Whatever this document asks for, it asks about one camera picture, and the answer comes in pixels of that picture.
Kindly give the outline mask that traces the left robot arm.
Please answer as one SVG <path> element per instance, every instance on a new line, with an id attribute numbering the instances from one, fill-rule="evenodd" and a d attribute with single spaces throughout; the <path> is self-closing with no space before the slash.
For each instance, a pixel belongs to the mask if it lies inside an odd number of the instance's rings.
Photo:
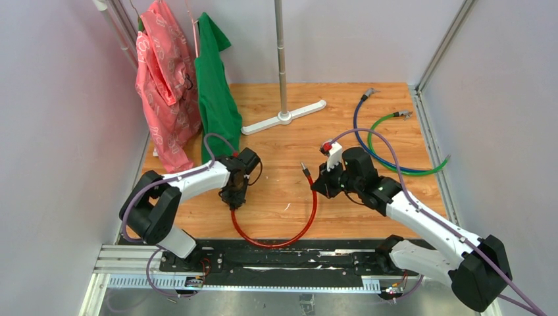
<path id="1" fill-rule="evenodd" d="M 184 271 L 196 271 L 202 256 L 195 250 L 195 239 L 174 224 L 178 207 L 200 194 L 218 190 L 229 209 L 240 208 L 245 203 L 249 177 L 260 164 L 261 158 L 246 147 L 240 153 L 217 157 L 184 174 L 148 171 L 141 176 L 118 216 L 124 227 L 139 236 L 140 242 L 173 253 Z"/>

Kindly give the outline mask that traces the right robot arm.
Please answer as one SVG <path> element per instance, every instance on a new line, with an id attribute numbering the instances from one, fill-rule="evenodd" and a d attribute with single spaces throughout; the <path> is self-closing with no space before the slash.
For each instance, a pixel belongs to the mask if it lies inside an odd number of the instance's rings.
<path id="1" fill-rule="evenodd" d="M 421 247 L 391 235 L 375 250 L 377 269 L 392 275 L 410 270 L 449 288 L 464 305 L 484 312 L 512 279 L 503 242 L 489 235 L 481 238 L 451 223 L 393 178 L 380 176 L 372 159 L 361 147 L 343 149 L 324 143 L 327 158 L 318 170 L 312 191 L 326 198 L 340 193 L 355 194 L 358 204 L 379 212 L 417 233 L 430 247 Z"/>

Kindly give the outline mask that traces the red cable lock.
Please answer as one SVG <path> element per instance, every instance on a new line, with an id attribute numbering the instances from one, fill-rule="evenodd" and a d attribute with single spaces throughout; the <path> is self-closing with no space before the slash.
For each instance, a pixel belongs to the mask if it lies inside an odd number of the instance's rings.
<path id="1" fill-rule="evenodd" d="M 223 216 L 225 236 L 265 248 L 307 237 L 317 217 L 318 197 L 311 190 L 317 176 L 317 165 L 308 161 L 257 167 L 247 177 L 246 203 Z"/>

